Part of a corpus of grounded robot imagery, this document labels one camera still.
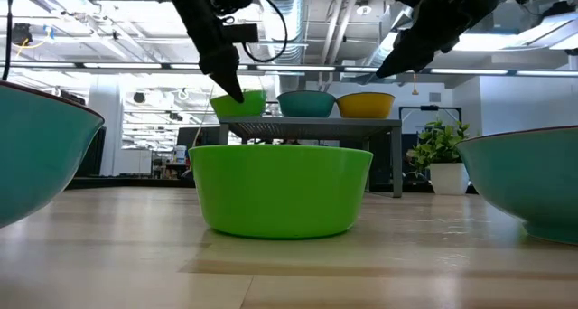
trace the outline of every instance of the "lime green bowl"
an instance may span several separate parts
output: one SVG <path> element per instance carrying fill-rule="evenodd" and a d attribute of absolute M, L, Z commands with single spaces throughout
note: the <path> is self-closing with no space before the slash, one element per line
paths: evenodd
<path fill-rule="evenodd" d="M 245 102 L 238 103 L 231 96 L 222 96 L 210 100 L 210 105 L 219 118 L 261 116 L 265 111 L 266 92 L 250 90 L 243 92 Z"/>
<path fill-rule="evenodd" d="M 0 228 L 61 192 L 104 123 L 64 98 L 0 81 Z"/>
<path fill-rule="evenodd" d="M 578 244 L 578 126 L 459 143 L 476 191 L 520 218 L 529 235 Z"/>
<path fill-rule="evenodd" d="M 214 145 L 189 153 L 207 223 L 263 239 L 315 238 L 349 229 L 373 157 L 308 145 Z"/>

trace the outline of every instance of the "ceiling duct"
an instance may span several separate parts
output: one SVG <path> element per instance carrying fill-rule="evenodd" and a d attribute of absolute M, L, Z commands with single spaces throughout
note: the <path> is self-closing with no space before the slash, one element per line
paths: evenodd
<path fill-rule="evenodd" d="M 271 0 L 285 18 L 287 24 L 287 33 L 289 42 L 302 42 L 304 35 L 303 24 L 305 22 L 305 12 L 303 10 L 305 0 Z M 263 6 L 263 20 L 265 24 L 266 36 L 271 41 L 280 42 L 279 44 L 269 45 L 269 53 L 276 55 L 283 48 L 284 29 L 279 15 L 275 9 L 265 0 L 261 0 Z M 283 55 L 274 60 L 275 64 L 302 64 L 303 63 L 303 46 L 287 45 Z M 280 76 L 280 89 L 282 91 L 299 89 L 298 76 Z"/>

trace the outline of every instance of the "table surface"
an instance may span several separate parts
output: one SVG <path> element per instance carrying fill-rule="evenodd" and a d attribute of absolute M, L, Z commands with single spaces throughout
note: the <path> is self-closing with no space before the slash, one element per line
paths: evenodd
<path fill-rule="evenodd" d="M 193 189 L 64 192 L 0 229 L 2 308 L 576 308 L 578 248 L 478 196 L 366 194 L 327 239 L 207 228 Z"/>
<path fill-rule="evenodd" d="M 245 139 L 285 138 L 362 140 L 401 127 L 398 119 L 234 117 L 220 118 L 231 132 Z"/>

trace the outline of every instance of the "white pot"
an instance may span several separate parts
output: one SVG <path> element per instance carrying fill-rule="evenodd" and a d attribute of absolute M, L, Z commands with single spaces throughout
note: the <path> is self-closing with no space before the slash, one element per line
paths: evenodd
<path fill-rule="evenodd" d="M 436 194 L 463 195 L 470 176 L 463 164 L 430 164 L 432 186 Z"/>

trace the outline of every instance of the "ceiling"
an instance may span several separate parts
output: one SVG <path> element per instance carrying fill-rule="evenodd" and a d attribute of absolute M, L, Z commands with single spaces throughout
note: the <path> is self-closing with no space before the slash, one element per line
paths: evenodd
<path fill-rule="evenodd" d="M 303 1 L 303 18 L 300 23 L 304 28 L 298 43 L 302 46 L 299 48 L 304 50 L 300 63 L 321 63 L 331 14 L 340 11 L 338 30 L 340 25 L 344 25 L 343 13 L 348 0 L 344 1 L 339 10 L 334 0 Z M 542 1 L 530 5 L 529 10 L 514 3 L 504 4 L 492 17 L 493 29 L 508 32 L 509 26 L 531 23 L 535 20 L 530 14 L 532 10 L 544 11 L 545 5 L 551 5 L 557 0 Z M 352 12 L 343 43 L 336 54 L 336 63 L 366 59 L 379 47 L 382 43 L 379 24 L 383 23 L 382 15 L 393 3 L 392 0 L 369 0 L 369 14 Z M 267 16 L 264 10 L 261 4 L 255 3 L 238 11 L 234 17 L 237 23 L 258 23 L 262 40 L 270 41 L 272 28 L 279 27 L 280 23 L 277 18 Z M 0 0 L 0 14 L 6 14 L 6 0 Z M 32 25 L 33 41 L 30 46 L 38 45 L 37 48 L 21 51 L 18 46 L 14 46 L 13 61 L 194 63 L 199 60 L 199 54 L 171 3 L 157 3 L 154 0 L 14 0 L 13 14 L 15 23 Z M 47 27 L 51 28 L 50 33 L 46 33 Z M 1 48 L 4 48 L 5 16 L 0 16 L 0 41 Z M 241 63 L 252 62 L 242 49 L 239 55 Z M 451 51 L 437 56 L 432 66 L 458 69 L 557 69 L 566 63 L 567 57 L 563 51 L 531 48 L 504 52 Z M 126 145 L 141 146 L 144 139 L 139 136 L 149 136 L 148 140 L 158 141 L 156 148 L 168 148 L 176 137 L 176 130 L 172 129 L 183 124 L 198 125 L 205 111 L 209 114 L 204 122 L 217 123 L 211 109 L 207 108 L 208 98 L 211 93 L 216 96 L 223 92 L 215 88 L 206 77 L 150 73 L 120 75 L 123 76 L 122 81 L 130 87 L 126 95 Z M 280 84 L 275 76 L 242 76 L 239 79 L 245 89 L 272 89 Z M 88 98 L 91 75 L 74 70 L 13 69 L 11 80 L 49 93 L 58 93 L 54 87 L 60 87 Z M 441 81 L 451 85 L 456 78 L 424 76 L 420 80 Z M 146 102 L 134 102 L 135 92 L 145 93 Z M 168 114 L 158 113 L 161 110 L 177 112 L 181 114 L 182 120 L 170 119 Z M 164 125 L 163 131 L 157 128 L 160 125 Z"/>

